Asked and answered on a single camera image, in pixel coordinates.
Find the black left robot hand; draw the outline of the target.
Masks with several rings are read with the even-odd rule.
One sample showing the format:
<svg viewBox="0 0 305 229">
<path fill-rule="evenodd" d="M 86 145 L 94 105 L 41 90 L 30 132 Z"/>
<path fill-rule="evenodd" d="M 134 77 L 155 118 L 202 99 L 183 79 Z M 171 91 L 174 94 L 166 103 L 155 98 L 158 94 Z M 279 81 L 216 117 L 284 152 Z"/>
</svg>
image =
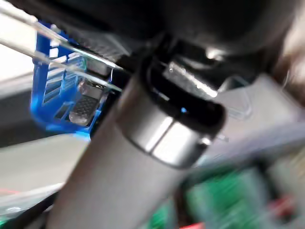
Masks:
<svg viewBox="0 0 305 229">
<path fill-rule="evenodd" d="M 59 192 L 48 229 L 135 229 L 181 184 L 225 124 L 213 97 L 273 69 L 299 0 L 14 0 L 102 57 L 131 49 L 130 80 Z"/>
</svg>

